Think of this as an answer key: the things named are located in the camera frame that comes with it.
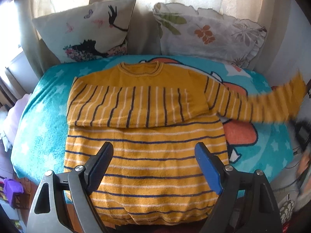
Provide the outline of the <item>cream lady silhouette pillow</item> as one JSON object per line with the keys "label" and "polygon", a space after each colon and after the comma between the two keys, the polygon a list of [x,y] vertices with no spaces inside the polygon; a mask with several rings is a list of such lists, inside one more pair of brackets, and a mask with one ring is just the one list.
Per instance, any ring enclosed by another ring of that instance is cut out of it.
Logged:
{"label": "cream lady silhouette pillow", "polygon": [[32,23],[62,63],[92,61],[128,52],[127,34],[136,0],[95,2],[41,16]]}

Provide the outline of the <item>pink shell-shaped chair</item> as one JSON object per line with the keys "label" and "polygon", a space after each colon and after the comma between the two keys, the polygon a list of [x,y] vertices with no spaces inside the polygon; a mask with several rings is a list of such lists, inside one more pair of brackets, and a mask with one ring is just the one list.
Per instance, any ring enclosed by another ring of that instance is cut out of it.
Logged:
{"label": "pink shell-shaped chair", "polygon": [[4,121],[1,123],[1,140],[6,150],[12,148],[17,134],[19,121],[22,113],[30,100],[32,94],[25,94],[16,104],[8,111]]}

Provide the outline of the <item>teal star fleece blanket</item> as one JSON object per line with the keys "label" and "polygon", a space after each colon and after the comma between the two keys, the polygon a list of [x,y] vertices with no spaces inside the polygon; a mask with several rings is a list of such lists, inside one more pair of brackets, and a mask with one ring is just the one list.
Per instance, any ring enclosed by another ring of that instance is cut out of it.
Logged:
{"label": "teal star fleece blanket", "polygon": [[[17,175],[39,183],[47,170],[63,172],[68,130],[65,112],[74,77],[113,67],[120,61],[133,63],[151,59],[151,55],[130,55],[67,63],[49,69],[36,86],[19,122],[11,156]],[[163,56],[161,60],[208,73],[244,93],[270,91],[263,75],[254,71],[193,57]],[[261,169],[268,180],[273,180],[293,160],[285,125],[239,124],[226,120],[224,128],[232,150],[230,163],[239,171],[252,173]]]}

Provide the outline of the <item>purple toy object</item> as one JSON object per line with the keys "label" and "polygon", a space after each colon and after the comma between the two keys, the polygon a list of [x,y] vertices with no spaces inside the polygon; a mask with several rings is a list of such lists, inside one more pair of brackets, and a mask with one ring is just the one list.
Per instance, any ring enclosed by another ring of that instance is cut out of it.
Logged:
{"label": "purple toy object", "polygon": [[9,205],[13,206],[13,197],[16,194],[23,194],[24,188],[22,184],[15,179],[4,179],[4,194],[6,198],[8,199]]}

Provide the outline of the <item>yellow striped knit sweater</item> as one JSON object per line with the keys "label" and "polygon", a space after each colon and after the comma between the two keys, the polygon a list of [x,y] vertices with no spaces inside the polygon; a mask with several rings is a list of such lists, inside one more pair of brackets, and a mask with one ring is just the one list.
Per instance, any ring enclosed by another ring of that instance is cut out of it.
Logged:
{"label": "yellow striped knit sweater", "polygon": [[91,200],[115,225],[175,225],[207,218],[217,201],[195,159],[199,142],[229,161],[222,117],[283,123],[298,114],[300,74],[270,93],[245,96],[200,72],[161,62],[76,77],[67,101],[64,167],[110,142],[114,155]]}

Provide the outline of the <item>white leaf print pillow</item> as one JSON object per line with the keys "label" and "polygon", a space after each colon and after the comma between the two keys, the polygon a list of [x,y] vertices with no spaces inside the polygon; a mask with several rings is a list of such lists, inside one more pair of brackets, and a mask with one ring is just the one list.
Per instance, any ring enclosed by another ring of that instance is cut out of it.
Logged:
{"label": "white leaf print pillow", "polygon": [[156,3],[153,16],[163,55],[207,58],[241,68],[256,57],[267,34],[249,19],[179,3]]}

